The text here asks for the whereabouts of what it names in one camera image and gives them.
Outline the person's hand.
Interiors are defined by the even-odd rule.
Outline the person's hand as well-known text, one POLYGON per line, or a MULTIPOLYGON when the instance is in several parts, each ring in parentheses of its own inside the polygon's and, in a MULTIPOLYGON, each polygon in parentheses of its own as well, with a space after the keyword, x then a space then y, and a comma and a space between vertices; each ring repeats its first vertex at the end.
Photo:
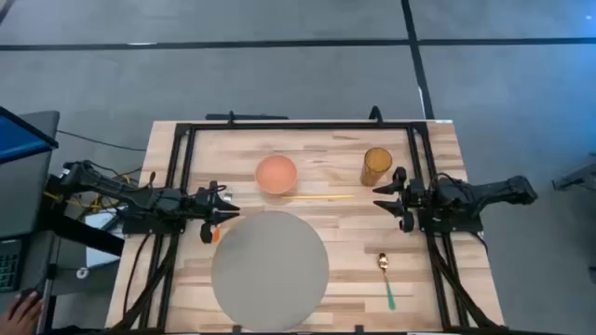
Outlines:
POLYGON ((35 291, 17 295, 0 315, 0 335, 33 335, 43 306, 44 301, 35 291))

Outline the peach ceramic bowl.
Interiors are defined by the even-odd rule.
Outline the peach ceramic bowl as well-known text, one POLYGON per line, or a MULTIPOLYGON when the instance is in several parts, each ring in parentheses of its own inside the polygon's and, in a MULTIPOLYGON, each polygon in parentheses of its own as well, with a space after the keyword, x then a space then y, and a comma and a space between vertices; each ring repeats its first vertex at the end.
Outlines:
POLYGON ((267 194, 285 194, 297 181, 297 168, 287 156, 270 155, 257 165, 255 180, 267 194))

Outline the green utensil handle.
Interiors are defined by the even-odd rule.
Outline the green utensil handle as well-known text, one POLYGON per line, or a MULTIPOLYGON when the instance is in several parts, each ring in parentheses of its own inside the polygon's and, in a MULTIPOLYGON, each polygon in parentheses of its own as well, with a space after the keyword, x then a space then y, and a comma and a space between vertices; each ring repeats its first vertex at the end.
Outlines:
POLYGON ((387 276, 387 270, 389 266, 389 261, 385 253, 380 253, 377 258, 377 265, 381 269, 384 280, 385 280, 385 287, 386 287, 386 296, 387 296, 387 305, 391 311, 396 310, 396 304, 393 296, 393 292, 390 286, 390 282, 387 276))

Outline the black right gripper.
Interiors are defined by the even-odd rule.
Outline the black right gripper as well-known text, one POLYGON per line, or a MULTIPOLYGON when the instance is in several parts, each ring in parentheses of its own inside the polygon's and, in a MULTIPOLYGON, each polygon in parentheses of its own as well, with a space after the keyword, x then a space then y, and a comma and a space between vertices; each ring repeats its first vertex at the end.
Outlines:
POLYGON ((424 206, 427 191, 422 179, 414 178, 406 181, 406 178, 406 169, 397 167, 393 173, 391 183, 374 188, 372 191, 377 194, 400 194, 399 200, 375 200, 373 203, 394 217, 401 217, 400 229, 404 233, 410 233, 414 229, 414 217, 411 208, 422 208, 424 206))

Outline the round grey placemat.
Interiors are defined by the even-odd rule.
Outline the round grey placemat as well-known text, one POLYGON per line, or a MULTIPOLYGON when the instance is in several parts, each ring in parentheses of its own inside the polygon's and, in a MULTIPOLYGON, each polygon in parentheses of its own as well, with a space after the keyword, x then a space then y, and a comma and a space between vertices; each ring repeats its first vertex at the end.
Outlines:
POLYGON ((259 332, 290 330, 321 302, 329 282, 327 250, 306 221, 281 211, 250 215, 218 244, 211 283, 223 312, 259 332))

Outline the black metal table frame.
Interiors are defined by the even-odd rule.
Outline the black metal table frame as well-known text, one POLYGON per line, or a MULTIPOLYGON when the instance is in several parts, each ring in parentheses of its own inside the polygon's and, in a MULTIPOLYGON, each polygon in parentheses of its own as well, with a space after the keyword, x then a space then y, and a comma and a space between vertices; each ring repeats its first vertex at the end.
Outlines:
MULTIPOLYGON (((403 166, 414 175, 408 135, 373 121, 341 123, 315 121, 267 122, 267 129, 241 129, 257 121, 209 121, 198 129, 190 156, 188 192, 216 180, 227 185, 232 202, 242 215, 281 210, 310 223, 329 256, 330 279, 315 312, 296 329, 300 332, 439 330, 440 314, 427 256, 425 236, 404 234, 398 220, 373 204, 376 195, 362 187, 359 175, 365 152, 382 147, 391 152, 394 167, 403 166), (325 195, 319 199, 269 197, 254 180, 259 162, 271 154, 288 156, 298 168, 297 194, 325 195), (386 289, 376 264, 379 253, 390 264, 395 311, 387 307, 386 289)), ((141 174, 144 184, 151 172, 156 186, 166 183, 177 121, 156 121, 150 134, 141 174)), ((438 168, 457 179, 466 171, 451 122, 419 122, 427 125, 438 168)), ((169 299, 167 332, 228 332, 234 324, 219 306, 211 285, 211 258, 217 247, 199 239, 200 221, 187 224, 179 242, 169 299)), ((459 277, 475 303, 495 323, 505 322, 495 292, 490 263, 484 247, 469 234, 452 234, 459 277)))

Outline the computer monitor with blue screen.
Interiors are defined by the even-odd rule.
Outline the computer monitor with blue screen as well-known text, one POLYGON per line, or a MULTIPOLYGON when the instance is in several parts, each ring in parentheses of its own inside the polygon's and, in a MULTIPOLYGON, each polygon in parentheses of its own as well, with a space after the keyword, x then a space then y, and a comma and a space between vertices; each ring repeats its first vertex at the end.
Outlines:
POLYGON ((0 164, 58 148, 54 138, 0 106, 0 164))

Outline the dark operator desk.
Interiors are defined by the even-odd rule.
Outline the dark operator desk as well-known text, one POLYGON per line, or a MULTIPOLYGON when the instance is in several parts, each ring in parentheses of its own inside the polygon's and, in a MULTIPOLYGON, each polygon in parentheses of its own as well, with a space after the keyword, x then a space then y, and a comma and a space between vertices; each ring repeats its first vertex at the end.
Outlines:
POLYGON ((52 329, 58 294, 54 291, 61 269, 58 266, 60 238, 43 226, 42 201, 51 153, 45 152, 0 164, 0 314, 25 288, 37 288, 46 297, 42 313, 42 335, 90 335, 89 328, 74 325, 52 329), (8 250, 18 256, 16 284, 4 288, 1 256, 8 250))

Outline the amber faceted glass tumbler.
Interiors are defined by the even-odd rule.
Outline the amber faceted glass tumbler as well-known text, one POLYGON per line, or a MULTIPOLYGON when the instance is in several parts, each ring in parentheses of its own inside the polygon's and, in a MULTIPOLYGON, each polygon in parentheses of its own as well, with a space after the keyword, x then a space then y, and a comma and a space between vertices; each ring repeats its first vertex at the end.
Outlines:
POLYGON ((374 147, 366 152, 363 159, 360 182, 364 186, 374 186, 392 167, 393 159, 389 151, 374 147))

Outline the black computer keyboard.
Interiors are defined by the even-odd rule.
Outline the black computer keyboard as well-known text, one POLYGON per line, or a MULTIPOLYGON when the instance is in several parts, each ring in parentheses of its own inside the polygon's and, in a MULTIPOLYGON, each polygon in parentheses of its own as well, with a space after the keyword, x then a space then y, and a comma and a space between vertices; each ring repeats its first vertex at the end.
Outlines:
POLYGON ((0 292, 14 291, 18 288, 22 253, 20 239, 0 241, 0 292))

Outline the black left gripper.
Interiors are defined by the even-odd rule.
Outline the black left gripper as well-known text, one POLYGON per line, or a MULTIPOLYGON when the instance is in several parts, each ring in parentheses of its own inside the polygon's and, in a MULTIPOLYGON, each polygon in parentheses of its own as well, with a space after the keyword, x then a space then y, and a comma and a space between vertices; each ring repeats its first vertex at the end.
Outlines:
POLYGON ((219 196, 219 192, 226 189, 217 181, 211 181, 209 188, 200 187, 195 196, 195 213, 203 220, 200 227, 200 239, 205 244, 212 242, 212 232, 215 226, 239 216, 239 207, 232 205, 219 196))

